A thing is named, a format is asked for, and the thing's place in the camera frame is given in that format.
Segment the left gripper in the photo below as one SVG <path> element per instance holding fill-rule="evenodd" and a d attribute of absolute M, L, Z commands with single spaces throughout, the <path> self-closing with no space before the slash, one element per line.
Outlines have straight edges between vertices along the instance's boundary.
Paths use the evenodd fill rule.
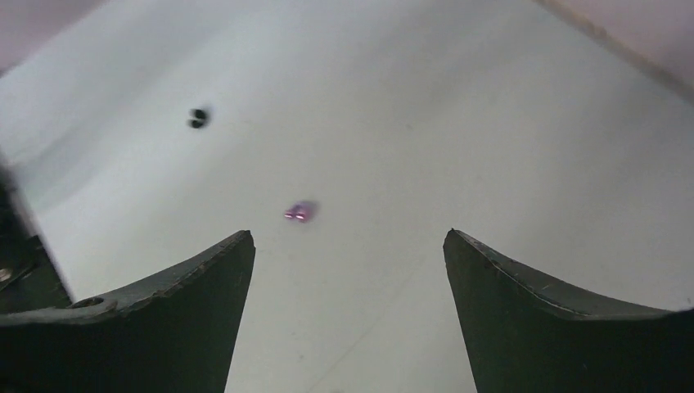
<path fill-rule="evenodd" d="M 71 304 L 14 176 L 2 162 L 1 313 L 66 308 Z"/>

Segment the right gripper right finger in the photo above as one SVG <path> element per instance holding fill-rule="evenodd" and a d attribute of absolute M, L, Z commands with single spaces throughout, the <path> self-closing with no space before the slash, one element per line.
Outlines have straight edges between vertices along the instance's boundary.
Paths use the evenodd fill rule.
<path fill-rule="evenodd" d="M 477 391 L 692 391 L 691 310 L 599 295 L 458 230 L 443 250 Z"/>

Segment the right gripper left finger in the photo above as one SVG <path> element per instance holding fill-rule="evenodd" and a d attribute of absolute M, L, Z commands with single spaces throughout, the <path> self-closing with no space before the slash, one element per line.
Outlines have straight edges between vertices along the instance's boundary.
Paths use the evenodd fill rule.
<path fill-rule="evenodd" d="M 254 259 L 243 230 L 75 305 L 4 314 L 2 391 L 224 391 Z"/>

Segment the black earbud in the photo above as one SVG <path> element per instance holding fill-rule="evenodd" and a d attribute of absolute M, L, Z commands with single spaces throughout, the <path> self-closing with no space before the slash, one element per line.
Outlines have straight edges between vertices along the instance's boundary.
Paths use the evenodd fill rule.
<path fill-rule="evenodd" d="M 209 108 L 193 108 L 189 110 L 187 125 L 191 129 L 202 129 L 210 123 L 210 120 L 211 112 Z"/>

